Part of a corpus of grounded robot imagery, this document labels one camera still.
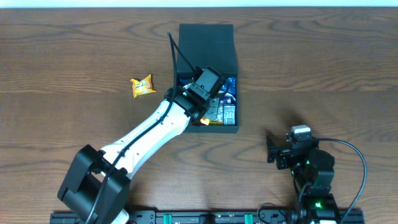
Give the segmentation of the yellow orange snack packet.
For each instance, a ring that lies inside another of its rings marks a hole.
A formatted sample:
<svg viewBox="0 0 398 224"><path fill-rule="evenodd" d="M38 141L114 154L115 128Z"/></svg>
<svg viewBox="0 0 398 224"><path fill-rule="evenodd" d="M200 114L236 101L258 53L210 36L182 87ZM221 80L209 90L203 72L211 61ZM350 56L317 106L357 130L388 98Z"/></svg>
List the yellow orange snack packet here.
<svg viewBox="0 0 398 224"><path fill-rule="evenodd" d="M209 120L208 118L202 118L202 119L200 120L200 123L201 123L202 125L208 126L208 125L210 124L210 120Z"/></svg>

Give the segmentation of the dark blue Cadbury chocolate bar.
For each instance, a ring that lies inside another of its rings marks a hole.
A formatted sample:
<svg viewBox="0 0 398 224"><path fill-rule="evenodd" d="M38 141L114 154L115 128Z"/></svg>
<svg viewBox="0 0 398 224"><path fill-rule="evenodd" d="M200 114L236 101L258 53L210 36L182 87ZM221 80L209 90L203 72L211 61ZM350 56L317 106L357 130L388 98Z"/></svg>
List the dark blue Cadbury chocolate bar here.
<svg viewBox="0 0 398 224"><path fill-rule="evenodd" d="M230 93L226 93L225 95L220 97L220 103L223 104L236 104L236 99L235 97L230 94Z"/></svg>

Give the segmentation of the long blue snack bar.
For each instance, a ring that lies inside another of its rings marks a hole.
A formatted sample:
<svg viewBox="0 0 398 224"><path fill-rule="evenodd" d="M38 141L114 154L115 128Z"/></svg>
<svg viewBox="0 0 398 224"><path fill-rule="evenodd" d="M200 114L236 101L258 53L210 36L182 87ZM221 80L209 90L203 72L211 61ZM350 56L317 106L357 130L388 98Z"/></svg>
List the long blue snack bar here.
<svg viewBox="0 0 398 224"><path fill-rule="evenodd" d="M179 79L181 85L187 89L190 84L193 82L193 79ZM218 92L219 95L232 95L236 96L237 90L236 90L236 78L231 77L227 78L227 81L223 84L221 87L220 91Z"/></svg>

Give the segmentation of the small yellow candy packet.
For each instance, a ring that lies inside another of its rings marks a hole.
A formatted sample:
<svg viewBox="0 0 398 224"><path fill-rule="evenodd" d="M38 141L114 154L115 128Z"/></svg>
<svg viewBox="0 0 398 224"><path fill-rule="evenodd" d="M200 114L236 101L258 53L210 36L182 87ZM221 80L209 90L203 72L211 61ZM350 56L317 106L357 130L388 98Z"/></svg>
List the small yellow candy packet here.
<svg viewBox="0 0 398 224"><path fill-rule="evenodd" d="M152 83L151 74L142 80L131 79L130 82L132 83L132 95L134 98L156 92Z"/></svg>

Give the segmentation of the yellow Hacks candy bag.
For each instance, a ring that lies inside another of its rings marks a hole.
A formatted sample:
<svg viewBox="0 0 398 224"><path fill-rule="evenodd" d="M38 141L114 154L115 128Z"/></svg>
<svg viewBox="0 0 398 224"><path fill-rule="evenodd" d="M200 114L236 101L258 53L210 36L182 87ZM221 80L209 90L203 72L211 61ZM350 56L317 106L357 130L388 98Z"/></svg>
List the yellow Hacks candy bag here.
<svg viewBox="0 0 398 224"><path fill-rule="evenodd" d="M209 121L209 126L223 126L224 123L222 121Z"/></svg>

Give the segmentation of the small dark blue box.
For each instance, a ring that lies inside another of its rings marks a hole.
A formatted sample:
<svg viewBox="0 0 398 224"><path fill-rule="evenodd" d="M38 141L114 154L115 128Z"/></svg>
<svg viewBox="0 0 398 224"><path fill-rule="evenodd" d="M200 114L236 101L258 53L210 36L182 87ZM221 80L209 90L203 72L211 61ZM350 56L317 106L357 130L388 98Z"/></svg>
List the small dark blue box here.
<svg viewBox="0 0 398 224"><path fill-rule="evenodd" d="M223 106L223 124L224 125L226 125L226 126L229 126L229 125L234 126L236 124L235 112L236 112L236 105L234 105L234 104L225 104Z"/></svg>

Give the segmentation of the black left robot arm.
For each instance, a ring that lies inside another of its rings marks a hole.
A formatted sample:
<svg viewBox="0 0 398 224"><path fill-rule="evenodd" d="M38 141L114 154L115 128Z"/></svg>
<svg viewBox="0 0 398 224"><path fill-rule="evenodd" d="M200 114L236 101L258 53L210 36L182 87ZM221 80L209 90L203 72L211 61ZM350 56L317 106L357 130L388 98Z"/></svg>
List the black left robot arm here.
<svg viewBox="0 0 398 224"><path fill-rule="evenodd" d="M199 121L227 83L212 67L199 70L188 88L175 78L159 107L135 129L100 150L86 145L76 153L58 199L83 223L128 223L124 206L136 172L165 143Z"/></svg>

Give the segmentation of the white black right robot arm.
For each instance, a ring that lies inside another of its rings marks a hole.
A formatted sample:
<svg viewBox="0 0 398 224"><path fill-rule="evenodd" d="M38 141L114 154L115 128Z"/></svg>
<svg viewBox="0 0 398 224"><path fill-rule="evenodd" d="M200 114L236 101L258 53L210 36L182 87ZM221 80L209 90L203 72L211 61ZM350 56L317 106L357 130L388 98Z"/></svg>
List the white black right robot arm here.
<svg viewBox="0 0 398 224"><path fill-rule="evenodd" d="M319 149L311 132L287 133L289 146L277 146L267 138L267 161L292 173L297 202L286 214L287 223L339 223L341 215L330 193L335 158Z"/></svg>

